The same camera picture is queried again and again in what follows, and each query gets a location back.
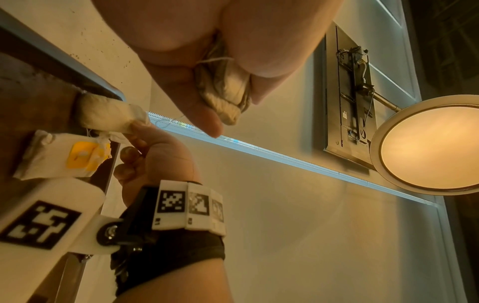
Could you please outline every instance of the lamp shade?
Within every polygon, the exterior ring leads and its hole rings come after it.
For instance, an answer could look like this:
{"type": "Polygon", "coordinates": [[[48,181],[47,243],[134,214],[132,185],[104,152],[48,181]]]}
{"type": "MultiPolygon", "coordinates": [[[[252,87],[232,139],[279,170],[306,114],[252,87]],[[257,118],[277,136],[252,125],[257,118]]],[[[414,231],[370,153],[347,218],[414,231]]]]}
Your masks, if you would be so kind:
{"type": "Polygon", "coordinates": [[[389,182],[429,195],[479,192],[479,96],[411,105],[384,122],[370,148],[389,182]]]}

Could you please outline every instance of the light strip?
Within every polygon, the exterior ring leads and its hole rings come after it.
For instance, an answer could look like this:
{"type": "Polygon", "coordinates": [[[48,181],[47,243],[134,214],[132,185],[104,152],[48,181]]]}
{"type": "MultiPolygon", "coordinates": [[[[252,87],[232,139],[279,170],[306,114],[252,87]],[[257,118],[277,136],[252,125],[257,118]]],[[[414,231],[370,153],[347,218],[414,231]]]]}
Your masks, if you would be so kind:
{"type": "Polygon", "coordinates": [[[379,3],[379,5],[386,11],[386,13],[389,15],[389,17],[391,17],[394,22],[399,25],[400,28],[402,28],[403,26],[399,23],[399,21],[396,19],[396,17],[394,17],[394,15],[391,13],[391,11],[389,11],[389,9],[381,2],[381,0],[376,0],[377,3],[379,3]]]}
{"type": "Polygon", "coordinates": [[[149,112],[148,115],[150,116],[150,120],[153,124],[158,126],[161,129],[170,131],[172,133],[184,135],[190,138],[202,140],[205,142],[213,143],[216,145],[220,145],[223,147],[231,148],[234,150],[238,150],[253,156],[258,156],[261,158],[273,160],[279,163],[291,165],[297,168],[305,169],[314,173],[318,173],[324,176],[329,176],[333,177],[335,179],[343,180],[346,182],[358,184],[364,187],[372,188],[374,190],[378,190],[384,193],[388,193],[397,197],[405,198],[408,200],[416,201],[419,203],[427,204],[427,205],[432,205],[432,206],[437,206],[435,203],[418,198],[413,195],[409,195],[397,190],[393,190],[384,186],[380,186],[356,177],[348,176],[346,174],[342,174],[340,172],[321,167],[306,161],[302,161],[293,157],[289,157],[265,148],[261,148],[243,141],[239,141],[233,138],[229,138],[226,136],[220,136],[219,138],[215,139],[210,136],[208,136],[206,133],[201,131],[199,128],[190,125],[188,123],[176,121],[176,120],[171,120],[170,118],[160,116],[158,114],[149,112]]]}
{"type": "Polygon", "coordinates": [[[378,73],[380,73],[383,77],[385,77],[386,79],[389,80],[389,82],[391,82],[392,84],[394,84],[395,87],[397,87],[398,89],[400,89],[403,93],[405,93],[408,97],[410,97],[411,99],[413,99],[414,101],[416,101],[416,98],[411,95],[410,93],[408,93],[405,89],[403,89],[402,87],[400,87],[396,82],[394,82],[390,77],[388,77],[385,73],[383,73],[382,71],[380,71],[377,67],[375,67],[374,65],[372,65],[371,63],[369,63],[369,66],[372,67],[375,71],[377,71],[378,73]]]}

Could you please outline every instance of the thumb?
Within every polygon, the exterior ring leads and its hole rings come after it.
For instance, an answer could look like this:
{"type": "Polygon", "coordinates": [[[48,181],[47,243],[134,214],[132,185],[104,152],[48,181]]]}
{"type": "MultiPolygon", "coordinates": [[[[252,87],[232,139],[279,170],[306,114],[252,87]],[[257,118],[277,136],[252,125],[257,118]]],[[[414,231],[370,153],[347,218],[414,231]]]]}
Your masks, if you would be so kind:
{"type": "Polygon", "coordinates": [[[131,129],[136,137],[145,141],[149,146],[158,143],[170,143],[175,140],[172,135],[153,124],[146,125],[141,121],[133,121],[131,129]]]}

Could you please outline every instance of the round lamp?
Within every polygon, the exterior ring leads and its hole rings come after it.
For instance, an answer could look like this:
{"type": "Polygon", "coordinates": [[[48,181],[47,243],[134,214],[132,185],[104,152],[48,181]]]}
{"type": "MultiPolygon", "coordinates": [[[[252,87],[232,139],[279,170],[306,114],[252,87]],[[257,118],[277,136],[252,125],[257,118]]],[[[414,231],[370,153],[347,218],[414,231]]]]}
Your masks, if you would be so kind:
{"type": "Polygon", "coordinates": [[[371,161],[389,182],[429,195],[479,192],[479,96],[411,105],[373,136],[371,161]]]}

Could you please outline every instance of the metal rod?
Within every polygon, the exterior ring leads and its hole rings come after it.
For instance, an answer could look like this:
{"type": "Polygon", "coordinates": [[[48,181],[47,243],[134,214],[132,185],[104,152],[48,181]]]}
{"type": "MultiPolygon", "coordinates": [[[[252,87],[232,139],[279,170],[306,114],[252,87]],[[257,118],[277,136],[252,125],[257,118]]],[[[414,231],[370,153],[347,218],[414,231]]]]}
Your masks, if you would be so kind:
{"type": "Polygon", "coordinates": [[[381,96],[380,94],[378,94],[377,92],[374,93],[374,96],[373,98],[378,101],[379,103],[383,104],[384,106],[386,106],[387,108],[390,108],[392,110],[394,110],[395,112],[399,112],[401,111],[401,107],[397,106],[396,104],[388,101],[388,99],[386,99],[385,97],[381,96]]]}

